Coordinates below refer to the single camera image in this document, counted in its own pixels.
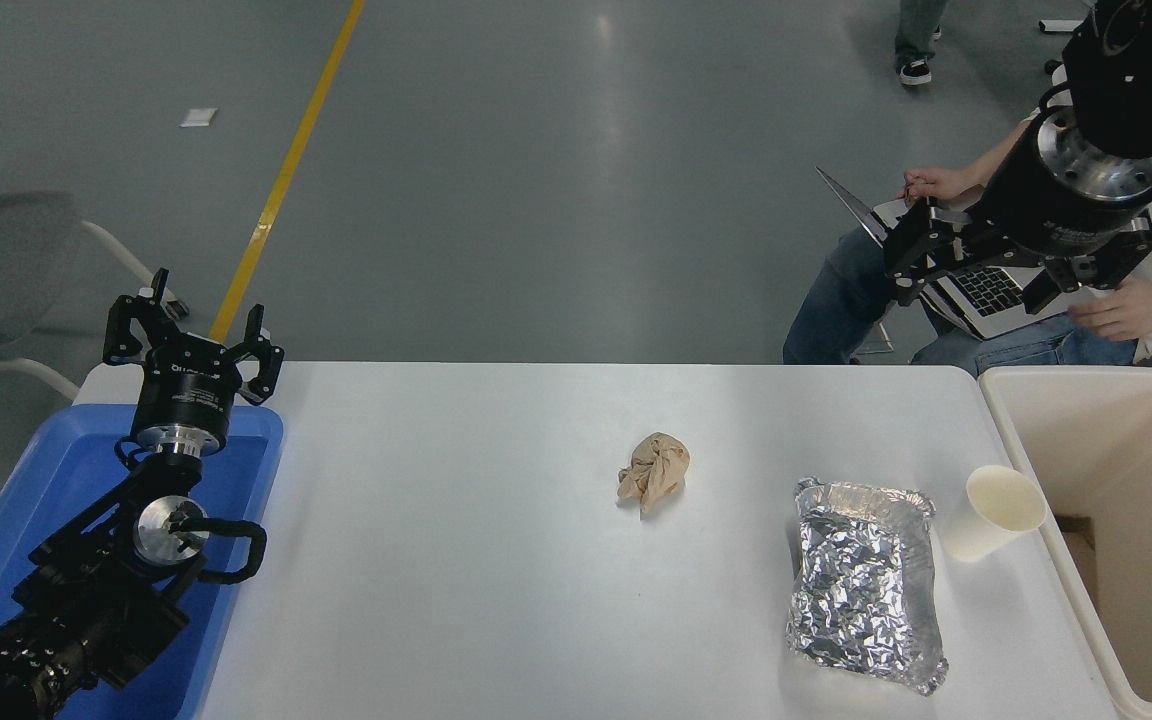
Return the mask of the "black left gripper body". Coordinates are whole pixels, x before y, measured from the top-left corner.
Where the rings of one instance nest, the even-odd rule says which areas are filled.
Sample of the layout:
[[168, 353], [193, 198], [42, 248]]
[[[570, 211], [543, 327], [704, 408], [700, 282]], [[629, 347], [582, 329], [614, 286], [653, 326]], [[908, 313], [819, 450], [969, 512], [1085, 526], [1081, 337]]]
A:
[[228, 433], [241, 374], [227, 348], [206, 338], [182, 334], [151, 347], [143, 361], [143, 384], [132, 433], [183, 425], [211, 435]]

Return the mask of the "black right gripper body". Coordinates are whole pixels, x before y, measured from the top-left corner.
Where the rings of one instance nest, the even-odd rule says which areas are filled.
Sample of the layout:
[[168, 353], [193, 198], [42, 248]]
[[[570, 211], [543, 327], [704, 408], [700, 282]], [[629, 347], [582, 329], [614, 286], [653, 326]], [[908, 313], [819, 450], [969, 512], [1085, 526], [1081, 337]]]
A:
[[1052, 258], [1089, 255], [1152, 202], [1152, 156], [1097, 149], [1071, 111], [1043, 111], [973, 205], [1015, 245]]

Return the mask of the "seated person's left hand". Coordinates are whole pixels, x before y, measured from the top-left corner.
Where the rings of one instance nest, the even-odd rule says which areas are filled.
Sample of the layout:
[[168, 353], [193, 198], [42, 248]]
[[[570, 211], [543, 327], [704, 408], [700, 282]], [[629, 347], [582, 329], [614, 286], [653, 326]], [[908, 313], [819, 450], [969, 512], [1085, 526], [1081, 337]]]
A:
[[1068, 314], [1079, 328], [1101, 340], [1142, 340], [1152, 334], [1152, 281], [1128, 276], [1100, 300], [1069, 306]]

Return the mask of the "seated person's right hand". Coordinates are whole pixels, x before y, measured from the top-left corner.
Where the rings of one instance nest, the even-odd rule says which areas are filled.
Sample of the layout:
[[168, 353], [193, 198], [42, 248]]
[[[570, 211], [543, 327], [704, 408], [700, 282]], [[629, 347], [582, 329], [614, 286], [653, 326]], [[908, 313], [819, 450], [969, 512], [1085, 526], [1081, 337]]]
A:
[[918, 167], [902, 174], [897, 197], [905, 205], [915, 200], [946, 202], [954, 209], [965, 209], [980, 195], [982, 179], [969, 168]]

